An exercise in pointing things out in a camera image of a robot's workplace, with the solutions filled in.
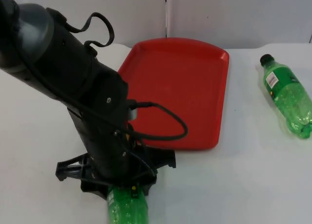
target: soda bottle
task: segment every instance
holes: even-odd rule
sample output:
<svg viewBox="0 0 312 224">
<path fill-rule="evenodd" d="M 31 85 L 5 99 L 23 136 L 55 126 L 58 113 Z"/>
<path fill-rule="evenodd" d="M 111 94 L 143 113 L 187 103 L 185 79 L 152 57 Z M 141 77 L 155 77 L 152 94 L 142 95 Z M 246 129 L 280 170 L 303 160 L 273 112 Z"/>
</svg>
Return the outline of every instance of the soda bottle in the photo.
<svg viewBox="0 0 312 224">
<path fill-rule="evenodd" d="M 291 69 L 275 62 L 271 55 L 260 59 L 265 69 L 263 82 L 274 103 L 286 118 L 291 132 L 309 138 L 312 131 L 312 102 Z"/>
<path fill-rule="evenodd" d="M 107 202 L 110 224 L 148 224 L 148 207 L 140 187 L 112 187 Z"/>
</svg>

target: barcode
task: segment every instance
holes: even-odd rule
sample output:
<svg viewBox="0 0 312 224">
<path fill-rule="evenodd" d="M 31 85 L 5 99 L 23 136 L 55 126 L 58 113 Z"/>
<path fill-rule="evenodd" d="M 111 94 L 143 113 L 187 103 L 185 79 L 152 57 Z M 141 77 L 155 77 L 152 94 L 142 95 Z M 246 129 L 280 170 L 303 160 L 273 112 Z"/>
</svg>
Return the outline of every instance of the barcode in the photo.
<svg viewBox="0 0 312 224">
<path fill-rule="evenodd" d="M 271 72 L 268 77 L 265 79 L 269 85 L 269 87 L 272 89 L 274 85 L 278 82 L 278 78 L 274 74 L 274 72 Z"/>
</svg>

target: green plastic bottle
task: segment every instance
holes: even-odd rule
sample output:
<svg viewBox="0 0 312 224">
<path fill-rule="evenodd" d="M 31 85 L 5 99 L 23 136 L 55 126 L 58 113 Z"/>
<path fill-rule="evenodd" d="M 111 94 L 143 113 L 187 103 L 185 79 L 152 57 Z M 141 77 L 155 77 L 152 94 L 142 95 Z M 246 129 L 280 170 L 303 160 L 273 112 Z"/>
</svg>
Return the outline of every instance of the green plastic bottle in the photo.
<svg viewBox="0 0 312 224">
<path fill-rule="evenodd" d="M 107 202 L 110 224 L 148 224 L 148 207 L 140 187 L 112 187 Z"/>
<path fill-rule="evenodd" d="M 312 131 L 312 102 L 291 69 L 275 62 L 271 55 L 260 59 L 265 69 L 264 85 L 274 103 L 286 118 L 291 132 L 309 138 Z"/>
</svg>

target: black mount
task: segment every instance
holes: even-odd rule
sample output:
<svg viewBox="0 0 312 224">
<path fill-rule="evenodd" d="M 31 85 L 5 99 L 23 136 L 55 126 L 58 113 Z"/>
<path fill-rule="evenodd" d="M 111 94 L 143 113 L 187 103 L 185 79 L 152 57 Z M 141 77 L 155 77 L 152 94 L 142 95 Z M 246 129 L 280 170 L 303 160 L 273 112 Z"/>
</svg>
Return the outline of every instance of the black mount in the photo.
<svg viewBox="0 0 312 224">
<path fill-rule="evenodd" d="M 112 180 L 103 178 L 98 175 L 97 171 L 92 165 L 92 159 L 89 154 L 83 154 L 68 161 L 59 162 L 57 165 L 56 176 L 60 181 L 66 178 L 74 178 L 81 180 L 81 190 L 83 192 L 90 192 L 96 194 L 103 199 L 107 199 L 108 189 L 111 186 L 129 187 L 139 184 L 144 192 L 148 195 L 152 185 L 157 180 L 157 169 L 168 165 L 169 167 L 176 168 L 176 157 L 173 150 L 162 150 L 141 145 L 136 145 L 136 157 L 144 160 L 150 169 L 147 169 L 143 164 L 133 163 L 133 170 L 136 173 L 129 175 L 122 180 Z"/>
</svg>

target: white table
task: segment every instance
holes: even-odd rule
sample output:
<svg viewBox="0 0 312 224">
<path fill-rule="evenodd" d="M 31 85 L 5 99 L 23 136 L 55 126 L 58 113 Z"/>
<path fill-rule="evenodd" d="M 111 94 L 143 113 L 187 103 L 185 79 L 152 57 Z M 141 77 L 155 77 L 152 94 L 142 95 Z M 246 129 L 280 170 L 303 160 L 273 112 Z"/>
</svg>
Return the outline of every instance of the white table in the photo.
<svg viewBox="0 0 312 224">
<path fill-rule="evenodd" d="M 115 44 L 98 58 L 118 69 L 129 51 Z M 150 224 L 312 223 L 312 140 L 288 133 L 257 67 L 272 54 L 312 96 L 312 45 L 228 52 L 219 144 L 178 152 L 177 168 L 160 170 L 147 198 Z M 3 72 L 0 99 L 0 223 L 107 223 L 106 202 L 54 175 L 58 161 L 85 153 L 66 108 Z"/>
</svg>

